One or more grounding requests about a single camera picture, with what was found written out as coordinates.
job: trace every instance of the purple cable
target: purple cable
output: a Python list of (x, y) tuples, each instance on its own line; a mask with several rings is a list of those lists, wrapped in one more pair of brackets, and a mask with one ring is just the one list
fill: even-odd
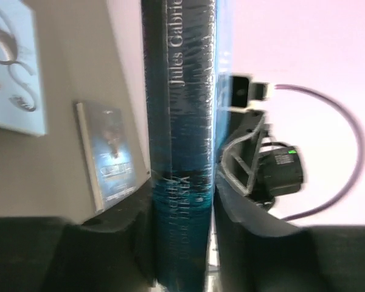
[(363, 133), (363, 129), (360, 126), (359, 122), (357, 122), (357, 119), (350, 113), (350, 111), (347, 110), (344, 106), (340, 105), (338, 102), (335, 102), (334, 100), (332, 100), (331, 98), (329, 98), (317, 91), (314, 91), (312, 89), (301, 87), (301, 86), (296, 86), (296, 85), (277, 84), (274, 88), (277, 90), (288, 90), (288, 91), (295, 91), (295, 92), (307, 94), (307, 95), (315, 97), (316, 99), (319, 99), (319, 100), (325, 102), (326, 104), (330, 105), (331, 107), (333, 107), (349, 123), (350, 127), (353, 130), (353, 133), (354, 133), (354, 136), (355, 136), (355, 139), (357, 142), (357, 148), (358, 148), (357, 160), (356, 160), (354, 170), (353, 170), (350, 178), (348, 179), (347, 183), (345, 184), (345, 186), (333, 198), (328, 200), (326, 203), (324, 203), (316, 208), (313, 208), (311, 210), (283, 218), (283, 220), (285, 220), (285, 221), (291, 221), (291, 220), (301, 219), (304, 217), (309, 217), (309, 216), (315, 215), (317, 213), (320, 213), (324, 210), (327, 210), (328, 208), (330, 208), (333, 205), (335, 205), (336, 203), (338, 203), (341, 199), (343, 199), (349, 193), (349, 191), (353, 188), (353, 186), (356, 184), (356, 182), (360, 178), (363, 168), (365, 166), (365, 135)]

